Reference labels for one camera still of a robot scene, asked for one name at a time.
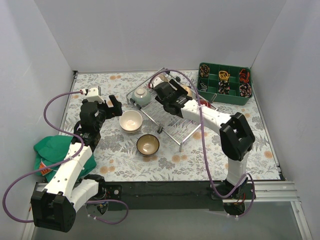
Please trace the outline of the black pink floral rolled tie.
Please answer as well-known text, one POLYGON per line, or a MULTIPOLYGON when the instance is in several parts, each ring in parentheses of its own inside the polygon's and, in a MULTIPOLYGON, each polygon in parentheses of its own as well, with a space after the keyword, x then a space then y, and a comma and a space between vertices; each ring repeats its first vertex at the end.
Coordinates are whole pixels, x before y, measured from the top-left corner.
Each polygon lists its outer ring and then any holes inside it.
POLYGON ((243 98, 250 98, 252 96, 252 87, 249 83, 239 85, 239 95, 243 98))

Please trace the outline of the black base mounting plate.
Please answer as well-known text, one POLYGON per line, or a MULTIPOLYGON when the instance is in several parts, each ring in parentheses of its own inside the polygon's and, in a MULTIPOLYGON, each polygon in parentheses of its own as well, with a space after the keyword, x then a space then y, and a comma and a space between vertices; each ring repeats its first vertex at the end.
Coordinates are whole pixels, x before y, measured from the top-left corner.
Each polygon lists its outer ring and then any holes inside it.
POLYGON ((114 181, 104 182, 91 201, 108 203, 109 211, 125 210, 195 210, 223 212, 242 196, 228 197, 226 202, 214 194, 209 181, 114 181))

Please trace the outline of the black white floral rolled tie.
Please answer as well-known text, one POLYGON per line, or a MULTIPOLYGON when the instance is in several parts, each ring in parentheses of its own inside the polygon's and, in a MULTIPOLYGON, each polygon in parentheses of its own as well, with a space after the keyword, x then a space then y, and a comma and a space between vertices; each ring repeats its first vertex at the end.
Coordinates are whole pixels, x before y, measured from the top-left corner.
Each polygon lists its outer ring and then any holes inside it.
POLYGON ((230 92, 230 83, 228 81, 219 81, 218 82, 218 93, 222 95, 229 95, 230 92))

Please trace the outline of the green divided plastic box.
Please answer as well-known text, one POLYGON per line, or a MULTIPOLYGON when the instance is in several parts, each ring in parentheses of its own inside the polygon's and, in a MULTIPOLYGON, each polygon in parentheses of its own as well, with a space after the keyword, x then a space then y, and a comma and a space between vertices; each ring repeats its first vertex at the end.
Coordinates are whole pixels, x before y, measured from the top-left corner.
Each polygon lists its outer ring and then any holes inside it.
POLYGON ((210 102, 244 106, 253 95, 251 70, 202 62, 198 67, 197 89, 210 102))

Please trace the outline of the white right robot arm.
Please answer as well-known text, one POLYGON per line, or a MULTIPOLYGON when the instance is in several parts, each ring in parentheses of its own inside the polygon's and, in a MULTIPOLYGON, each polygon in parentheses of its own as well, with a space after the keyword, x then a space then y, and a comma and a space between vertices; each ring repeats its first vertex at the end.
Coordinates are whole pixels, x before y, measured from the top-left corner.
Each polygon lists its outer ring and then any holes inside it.
POLYGON ((224 181, 227 193, 221 195, 215 187, 213 190, 220 198, 237 199, 243 195, 248 181, 247 161, 256 140, 245 116, 239 112, 234 115, 222 113, 200 104, 174 80, 166 82, 156 77, 150 81, 149 87, 156 92, 155 99, 167 113, 194 121, 220 136, 222 151, 228 158, 224 181))

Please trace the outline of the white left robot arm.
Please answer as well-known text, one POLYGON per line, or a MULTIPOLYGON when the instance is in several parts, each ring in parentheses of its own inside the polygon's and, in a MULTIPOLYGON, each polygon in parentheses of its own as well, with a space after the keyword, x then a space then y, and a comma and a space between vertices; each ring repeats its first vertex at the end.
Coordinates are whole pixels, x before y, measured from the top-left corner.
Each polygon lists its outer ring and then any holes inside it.
POLYGON ((100 139, 100 130, 105 120, 122 115, 122 104, 114 95, 109 99, 112 106, 99 97, 87 96, 82 101, 80 120, 73 129, 74 137, 53 178, 42 191, 31 196, 33 222, 36 227, 68 232, 76 218, 77 211, 87 201, 98 201, 102 212, 107 210, 104 177, 89 174, 76 185, 85 163, 92 157, 100 139))

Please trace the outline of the dark yellow patterned rolled tie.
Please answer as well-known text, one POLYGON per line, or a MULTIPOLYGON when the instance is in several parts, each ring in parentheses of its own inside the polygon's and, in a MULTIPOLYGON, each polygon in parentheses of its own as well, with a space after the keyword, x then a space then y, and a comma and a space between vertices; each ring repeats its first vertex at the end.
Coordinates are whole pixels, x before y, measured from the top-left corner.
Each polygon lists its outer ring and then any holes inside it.
POLYGON ((199 67, 199 75, 202 78, 207 78, 209 76, 210 73, 210 67, 206 64, 201 64, 199 67))

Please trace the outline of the grey folded socks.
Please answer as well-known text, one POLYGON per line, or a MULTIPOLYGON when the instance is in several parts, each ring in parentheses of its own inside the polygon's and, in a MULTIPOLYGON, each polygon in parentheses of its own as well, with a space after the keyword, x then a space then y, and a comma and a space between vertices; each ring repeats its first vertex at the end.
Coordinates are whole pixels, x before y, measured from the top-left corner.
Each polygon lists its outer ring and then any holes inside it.
POLYGON ((202 92, 206 92, 208 90, 208 86, 204 83, 200 83, 199 84, 199 89, 202 91, 202 92))

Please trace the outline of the olive beige plain bowl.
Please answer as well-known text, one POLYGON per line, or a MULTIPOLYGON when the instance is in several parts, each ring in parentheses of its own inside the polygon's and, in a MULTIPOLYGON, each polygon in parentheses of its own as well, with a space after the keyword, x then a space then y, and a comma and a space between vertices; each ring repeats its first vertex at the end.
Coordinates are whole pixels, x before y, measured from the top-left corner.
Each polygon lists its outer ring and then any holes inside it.
MULTIPOLYGON (((164 75, 159 75, 159 78, 160 78, 163 82, 169 82, 168 78, 165 77, 164 75)), ((184 84, 181 84, 180 86, 181 86, 184 90, 187 91, 187 96, 189 96, 189 97, 192 97, 192 96, 193 96, 192 91, 191 91, 191 89, 190 89, 188 86, 186 86, 186 85, 184 85, 184 84)))

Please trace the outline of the pale green ribbed bowl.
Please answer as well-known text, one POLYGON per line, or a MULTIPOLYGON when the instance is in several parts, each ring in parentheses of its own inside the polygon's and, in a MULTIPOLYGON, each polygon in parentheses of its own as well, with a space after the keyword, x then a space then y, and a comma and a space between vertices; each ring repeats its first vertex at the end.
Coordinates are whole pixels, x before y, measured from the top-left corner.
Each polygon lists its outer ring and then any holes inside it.
POLYGON ((151 102, 151 94, 149 90, 143 87, 135 89, 131 98, 140 106, 146 106, 151 102))

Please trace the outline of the silver metal dish rack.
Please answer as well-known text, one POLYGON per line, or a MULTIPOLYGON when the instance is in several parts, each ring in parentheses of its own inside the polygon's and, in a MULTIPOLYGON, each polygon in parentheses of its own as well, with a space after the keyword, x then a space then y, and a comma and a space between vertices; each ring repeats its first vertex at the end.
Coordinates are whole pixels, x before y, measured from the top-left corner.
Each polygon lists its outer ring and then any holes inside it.
POLYGON ((163 109, 163 106, 155 100, 157 93, 153 89, 149 89, 151 100, 148 104, 141 106, 132 98, 133 92, 138 88, 147 88, 149 81, 167 71, 166 68, 161 68, 151 76, 143 80, 126 94, 127 103, 135 106, 141 113, 153 122, 157 133, 165 133, 179 146, 179 151, 183 150, 187 140, 201 127, 200 124, 188 119, 182 119, 179 116, 171 115, 163 109))

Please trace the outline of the beige floral bowl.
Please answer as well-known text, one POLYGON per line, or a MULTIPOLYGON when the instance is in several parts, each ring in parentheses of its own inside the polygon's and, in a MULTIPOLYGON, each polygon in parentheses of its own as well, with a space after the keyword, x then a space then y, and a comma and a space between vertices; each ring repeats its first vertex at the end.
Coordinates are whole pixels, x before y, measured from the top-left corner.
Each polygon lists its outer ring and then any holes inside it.
POLYGON ((140 132, 140 130, 141 130, 141 128, 136 129, 135 131, 127 131, 127 130, 125 130, 123 128, 121 129, 121 131, 123 133, 127 134, 127 135, 136 135, 136 134, 138 134, 140 132))

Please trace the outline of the red ceramic bowl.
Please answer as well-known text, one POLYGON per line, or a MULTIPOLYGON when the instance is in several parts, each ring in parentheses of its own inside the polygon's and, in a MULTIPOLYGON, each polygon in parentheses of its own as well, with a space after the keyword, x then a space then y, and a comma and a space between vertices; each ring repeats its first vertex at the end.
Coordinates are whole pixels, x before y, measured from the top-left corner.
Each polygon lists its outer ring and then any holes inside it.
POLYGON ((208 107, 208 108, 212 108, 213 106, 207 101, 207 100, 205 100, 205 99, 200 99, 199 100, 200 101, 200 104, 202 105, 202 106, 206 106, 206 107, 208 107))

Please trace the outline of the beige bowl white flower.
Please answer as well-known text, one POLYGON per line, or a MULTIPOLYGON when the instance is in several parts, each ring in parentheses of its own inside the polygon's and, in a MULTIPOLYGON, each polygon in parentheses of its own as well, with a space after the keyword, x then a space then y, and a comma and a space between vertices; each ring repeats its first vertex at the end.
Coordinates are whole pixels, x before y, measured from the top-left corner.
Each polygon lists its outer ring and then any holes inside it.
POLYGON ((135 110, 127 110, 119 118, 120 127, 128 133, 139 130, 143 123, 142 115, 135 110))

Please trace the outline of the orange navy striped rolled tie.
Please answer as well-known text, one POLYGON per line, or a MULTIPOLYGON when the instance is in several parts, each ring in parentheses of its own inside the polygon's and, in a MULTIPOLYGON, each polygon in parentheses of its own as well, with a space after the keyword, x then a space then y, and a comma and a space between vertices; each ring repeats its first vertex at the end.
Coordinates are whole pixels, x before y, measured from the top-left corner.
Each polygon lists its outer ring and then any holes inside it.
POLYGON ((246 68, 243 68, 239 72, 239 82, 243 84, 247 84, 250 82, 250 71, 246 68))

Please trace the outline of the green folded garment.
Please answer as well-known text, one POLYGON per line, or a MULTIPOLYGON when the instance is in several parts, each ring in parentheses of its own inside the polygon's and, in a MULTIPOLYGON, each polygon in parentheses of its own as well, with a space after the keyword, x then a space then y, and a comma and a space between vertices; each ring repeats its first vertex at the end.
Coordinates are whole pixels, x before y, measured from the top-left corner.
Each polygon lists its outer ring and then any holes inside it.
MULTIPOLYGON (((35 151, 34 170, 43 169, 49 165, 63 161, 68 153, 71 140, 71 136, 54 135, 47 136, 36 143, 33 146, 35 151)), ((84 169, 81 170, 78 179, 89 174, 96 166, 97 163, 95 161, 95 157, 92 155, 85 163, 84 169)), ((35 175, 45 177, 47 182, 50 182, 59 167, 60 166, 48 168, 40 172, 36 172, 35 175)))

